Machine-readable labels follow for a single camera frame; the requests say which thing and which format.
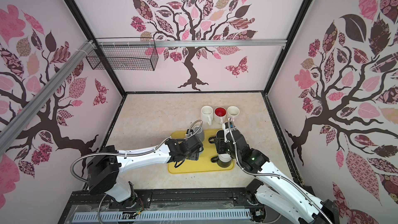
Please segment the white mug red interior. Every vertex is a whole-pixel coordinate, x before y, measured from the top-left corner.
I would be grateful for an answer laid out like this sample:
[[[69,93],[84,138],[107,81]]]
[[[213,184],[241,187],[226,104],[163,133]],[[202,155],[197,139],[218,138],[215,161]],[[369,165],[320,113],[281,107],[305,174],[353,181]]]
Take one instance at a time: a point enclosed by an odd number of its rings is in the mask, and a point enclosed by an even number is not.
[[[224,107],[217,107],[214,110],[214,121],[217,124],[224,124],[227,117],[227,110]]]

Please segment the pale pink mug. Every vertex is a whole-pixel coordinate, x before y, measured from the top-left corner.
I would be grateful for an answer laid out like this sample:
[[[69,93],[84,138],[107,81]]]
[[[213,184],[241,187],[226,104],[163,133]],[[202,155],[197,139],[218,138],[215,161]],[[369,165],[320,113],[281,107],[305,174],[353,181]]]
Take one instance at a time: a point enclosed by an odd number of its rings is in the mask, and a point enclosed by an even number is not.
[[[240,114],[240,109],[238,107],[230,106],[227,108],[227,117],[231,118],[232,121],[236,121],[239,114]]]

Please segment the white ribbed-base mug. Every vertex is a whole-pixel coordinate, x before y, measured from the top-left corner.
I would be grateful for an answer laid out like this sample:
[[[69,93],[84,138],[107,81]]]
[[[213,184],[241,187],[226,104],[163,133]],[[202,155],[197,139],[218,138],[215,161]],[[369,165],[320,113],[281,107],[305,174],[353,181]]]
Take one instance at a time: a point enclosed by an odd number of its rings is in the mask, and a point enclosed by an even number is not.
[[[214,119],[214,110],[211,106],[203,106],[201,108],[201,120],[203,123],[212,125]]]

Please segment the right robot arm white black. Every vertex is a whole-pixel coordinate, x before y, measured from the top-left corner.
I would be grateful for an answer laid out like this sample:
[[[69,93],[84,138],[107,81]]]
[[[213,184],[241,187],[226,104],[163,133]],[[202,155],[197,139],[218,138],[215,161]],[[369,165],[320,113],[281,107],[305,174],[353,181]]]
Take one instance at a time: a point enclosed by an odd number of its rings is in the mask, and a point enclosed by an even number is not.
[[[321,200],[281,172],[261,151],[251,148],[238,130],[219,130],[208,139],[218,160],[235,161],[254,180],[246,187],[252,205],[269,206],[293,224],[338,224],[339,210],[331,200]]]

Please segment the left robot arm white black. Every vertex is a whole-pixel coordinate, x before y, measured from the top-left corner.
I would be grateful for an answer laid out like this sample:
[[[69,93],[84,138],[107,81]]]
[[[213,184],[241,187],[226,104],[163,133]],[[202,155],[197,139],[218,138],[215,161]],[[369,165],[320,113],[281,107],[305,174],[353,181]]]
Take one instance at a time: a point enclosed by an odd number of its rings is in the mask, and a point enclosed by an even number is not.
[[[87,166],[89,194],[107,194],[117,202],[123,202],[133,195],[133,188],[130,182],[121,179],[122,174],[153,164],[174,163],[178,167],[186,160],[197,160],[204,148],[199,138],[191,136],[167,138],[159,146],[145,149],[117,150],[112,145],[105,150],[94,154]]]

